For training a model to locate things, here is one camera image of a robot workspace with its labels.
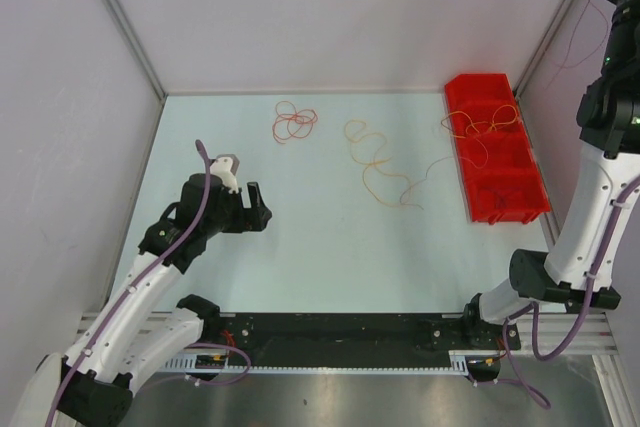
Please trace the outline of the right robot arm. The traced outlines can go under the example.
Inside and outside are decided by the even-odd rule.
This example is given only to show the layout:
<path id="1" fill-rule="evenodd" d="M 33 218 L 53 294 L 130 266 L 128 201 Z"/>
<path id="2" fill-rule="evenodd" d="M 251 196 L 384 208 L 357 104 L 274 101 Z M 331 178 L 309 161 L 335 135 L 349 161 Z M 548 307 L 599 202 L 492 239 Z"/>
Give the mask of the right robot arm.
<path id="1" fill-rule="evenodd" d="M 592 308 L 614 309 L 612 267 L 630 214 L 639 199 L 639 0 L 615 6 L 599 77 L 587 87 L 576 115 L 582 142 L 580 171 L 568 216 L 550 252 L 517 249 L 509 276 L 466 305 L 463 340 L 484 348 L 541 303 L 580 307 L 565 339 L 539 359 L 558 356 Z"/>

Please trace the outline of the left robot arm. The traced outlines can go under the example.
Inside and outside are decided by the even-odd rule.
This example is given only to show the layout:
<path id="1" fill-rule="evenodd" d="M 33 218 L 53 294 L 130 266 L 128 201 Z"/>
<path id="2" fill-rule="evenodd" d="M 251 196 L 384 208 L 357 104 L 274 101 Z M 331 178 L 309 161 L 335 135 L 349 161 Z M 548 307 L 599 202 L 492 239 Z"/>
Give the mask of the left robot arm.
<path id="1" fill-rule="evenodd" d="M 51 426 L 59 414 L 84 426 L 118 425 L 143 384 L 167 360 L 192 345 L 214 344 L 223 329 L 219 307 L 189 295 L 159 328 L 137 341 L 158 301 L 214 236 L 261 232 L 271 218 L 258 183 L 241 189 L 234 168 L 222 159 L 191 175 L 179 200 L 146 230 L 125 280 L 87 331 L 37 368 L 13 425 Z"/>

